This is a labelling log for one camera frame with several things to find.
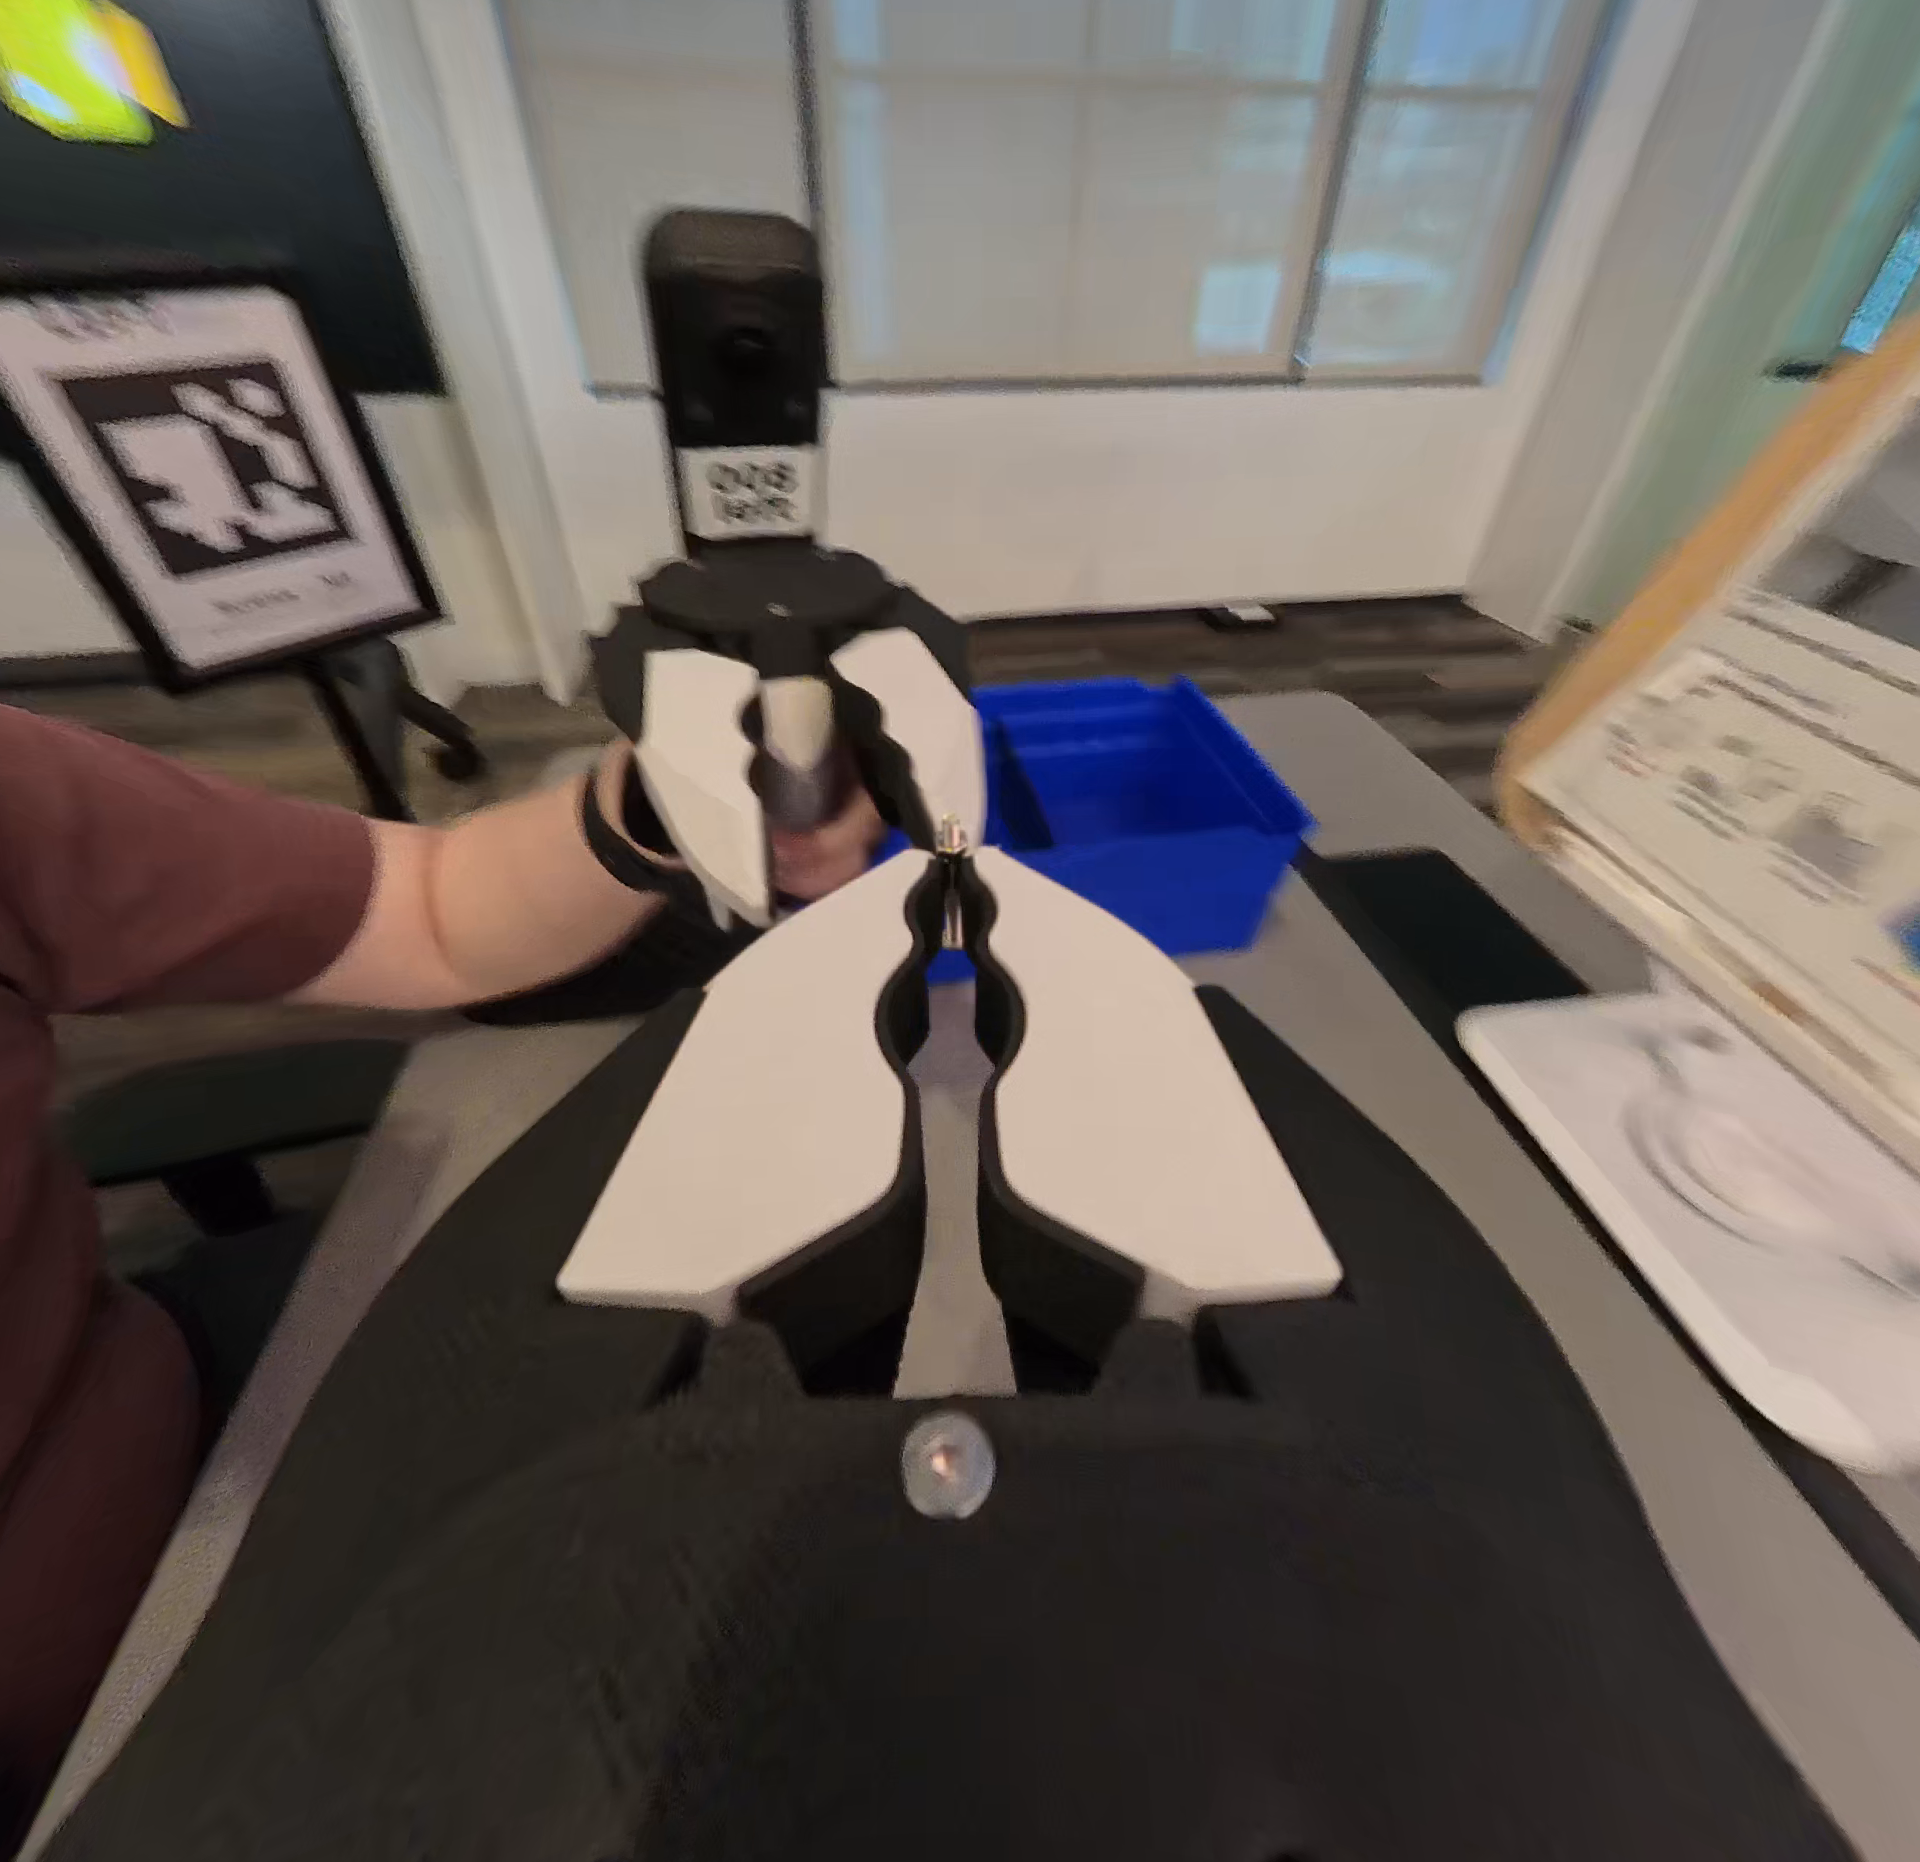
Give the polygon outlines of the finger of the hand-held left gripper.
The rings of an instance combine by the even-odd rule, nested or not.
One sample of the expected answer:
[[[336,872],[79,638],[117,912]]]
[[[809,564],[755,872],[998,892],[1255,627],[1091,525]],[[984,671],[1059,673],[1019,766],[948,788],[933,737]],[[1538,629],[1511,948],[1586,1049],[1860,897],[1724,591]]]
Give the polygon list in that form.
[[[927,849],[935,821],[954,812],[978,852],[990,814],[985,740],[937,654],[911,627],[878,627],[831,650],[827,673],[879,812]]]
[[[635,770],[654,817],[717,926],[763,932],[774,919],[765,817],[746,728],[757,673],[700,647],[642,662]]]

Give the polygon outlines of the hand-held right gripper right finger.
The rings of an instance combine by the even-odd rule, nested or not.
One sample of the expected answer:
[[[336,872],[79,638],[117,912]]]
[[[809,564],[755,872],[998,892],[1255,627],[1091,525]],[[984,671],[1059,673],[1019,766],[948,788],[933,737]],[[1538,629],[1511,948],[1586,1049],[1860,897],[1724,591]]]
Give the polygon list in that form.
[[[973,968],[980,1263],[1018,1336],[1331,1298],[1342,1263],[1174,958],[1008,854],[955,861]]]

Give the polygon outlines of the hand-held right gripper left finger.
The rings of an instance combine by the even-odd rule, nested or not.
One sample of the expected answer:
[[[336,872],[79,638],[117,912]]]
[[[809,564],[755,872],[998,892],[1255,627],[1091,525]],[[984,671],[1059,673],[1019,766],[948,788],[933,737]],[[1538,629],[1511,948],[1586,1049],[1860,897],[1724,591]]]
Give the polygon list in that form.
[[[895,854],[703,988],[556,1273],[565,1301],[759,1321],[793,1362],[900,1340],[925,1245],[929,909],[931,857]]]

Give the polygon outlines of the blue plastic bin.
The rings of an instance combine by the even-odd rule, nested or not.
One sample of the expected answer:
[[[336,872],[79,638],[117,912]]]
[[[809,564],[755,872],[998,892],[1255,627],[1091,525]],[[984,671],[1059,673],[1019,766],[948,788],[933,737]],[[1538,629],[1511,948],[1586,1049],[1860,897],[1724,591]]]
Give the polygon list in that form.
[[[1313,817],[1189,677],[991,683],[972,708],[985,845],[1171,958],[1260,935]]]

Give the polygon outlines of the person's left forearm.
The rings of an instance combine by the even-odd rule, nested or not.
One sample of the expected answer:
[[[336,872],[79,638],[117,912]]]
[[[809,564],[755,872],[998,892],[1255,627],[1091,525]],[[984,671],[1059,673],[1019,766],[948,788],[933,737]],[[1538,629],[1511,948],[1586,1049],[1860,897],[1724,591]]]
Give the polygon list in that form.
[[[581,784],[565,781],[446,826],[372,821],[362,917],[291,1002],[461,1010],[570,977],[634,938],[660,897],[600,863],[579,794]]]

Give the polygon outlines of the person's left hand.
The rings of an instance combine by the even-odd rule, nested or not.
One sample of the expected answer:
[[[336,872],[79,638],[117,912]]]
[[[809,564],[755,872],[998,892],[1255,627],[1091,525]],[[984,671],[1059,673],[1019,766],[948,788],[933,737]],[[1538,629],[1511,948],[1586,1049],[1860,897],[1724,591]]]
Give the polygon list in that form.
[[[863,808],[805,830],[771,830],[774,893],[784,903],[804,905],[841,889],[872,867],[885,834],[878,814]]]

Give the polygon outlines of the black sign stand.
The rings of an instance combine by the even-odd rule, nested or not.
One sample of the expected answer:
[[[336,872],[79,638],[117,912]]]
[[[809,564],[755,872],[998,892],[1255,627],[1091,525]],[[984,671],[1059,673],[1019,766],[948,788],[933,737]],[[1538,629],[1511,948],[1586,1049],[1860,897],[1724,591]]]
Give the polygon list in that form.
[[[472,784],[488,772],[474,730],[415,683],[389,635],[308,656],[294,671],[341,750],[370,817],[415,820],[405,770],[407,732],[425,737],[432,766],[443,781]]]

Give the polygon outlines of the black rectangular desk mat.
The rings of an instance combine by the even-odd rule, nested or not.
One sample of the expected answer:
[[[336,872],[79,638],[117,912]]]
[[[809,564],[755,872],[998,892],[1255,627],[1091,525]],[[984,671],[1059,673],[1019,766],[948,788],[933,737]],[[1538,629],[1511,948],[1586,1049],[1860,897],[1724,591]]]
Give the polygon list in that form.
[[[1437,849],[1298,859],[1331,914],[1401,1005],[1451,1056],[1459,1022],[1488,1007],[1567,1002],[1587,983],[1485,888]]]

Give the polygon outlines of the black office chair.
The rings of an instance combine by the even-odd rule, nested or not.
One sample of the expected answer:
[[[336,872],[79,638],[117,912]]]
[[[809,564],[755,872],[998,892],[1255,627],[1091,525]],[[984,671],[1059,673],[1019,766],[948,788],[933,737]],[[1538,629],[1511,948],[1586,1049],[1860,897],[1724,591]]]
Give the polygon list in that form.
[[[411,1057],[398,1038],[334,1038],[179,1057],[79,1095],[60,1131],[88,1184],[155,1184],[211,1239],[279,1220],[268,1157],[358,1139]]]

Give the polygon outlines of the large window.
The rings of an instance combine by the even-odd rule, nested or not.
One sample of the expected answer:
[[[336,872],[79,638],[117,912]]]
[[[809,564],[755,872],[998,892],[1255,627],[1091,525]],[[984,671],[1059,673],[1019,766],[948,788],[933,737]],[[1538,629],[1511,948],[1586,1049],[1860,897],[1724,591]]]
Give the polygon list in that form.
[[[587,385],[675,208],[844,385],[1480,379],[1619,0],[492,0]]]

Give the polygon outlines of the framed marker sign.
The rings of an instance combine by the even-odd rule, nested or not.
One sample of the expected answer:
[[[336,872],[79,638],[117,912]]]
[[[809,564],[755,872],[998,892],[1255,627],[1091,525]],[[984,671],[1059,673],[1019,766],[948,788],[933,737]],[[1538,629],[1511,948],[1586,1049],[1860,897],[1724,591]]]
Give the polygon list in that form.
[[[264,269],[14,269],[4,458],[169,692],[440,624],[366,416]]]

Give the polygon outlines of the wooden backing board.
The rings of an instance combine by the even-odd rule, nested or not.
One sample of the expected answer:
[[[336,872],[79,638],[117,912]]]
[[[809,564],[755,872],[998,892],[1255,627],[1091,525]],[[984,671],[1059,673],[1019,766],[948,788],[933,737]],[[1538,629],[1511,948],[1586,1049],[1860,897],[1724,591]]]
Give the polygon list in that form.
[[[1500,821],[1887,1154],[1918,1143],[1918,335],[1838,365],[1500,748]]]

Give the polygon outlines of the printed instruction sheet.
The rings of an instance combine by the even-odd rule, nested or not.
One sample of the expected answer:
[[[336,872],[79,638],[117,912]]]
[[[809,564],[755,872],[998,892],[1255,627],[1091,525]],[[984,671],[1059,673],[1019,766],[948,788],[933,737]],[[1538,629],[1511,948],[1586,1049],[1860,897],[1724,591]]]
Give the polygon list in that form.
[[[1811,481],[1528,774],[1548,812],[1848,1066],[1915,1095],[1918,437]]]

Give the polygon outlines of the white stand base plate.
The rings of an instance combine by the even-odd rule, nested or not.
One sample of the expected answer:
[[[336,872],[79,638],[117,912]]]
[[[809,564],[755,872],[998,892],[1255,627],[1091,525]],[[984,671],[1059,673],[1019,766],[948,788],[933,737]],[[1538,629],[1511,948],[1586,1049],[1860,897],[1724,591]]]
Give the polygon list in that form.
[[[1918,1186],[1675,992],[1464,1011],[1458,1046],[1735,1396],[1852,1471],[1918,1464]]]

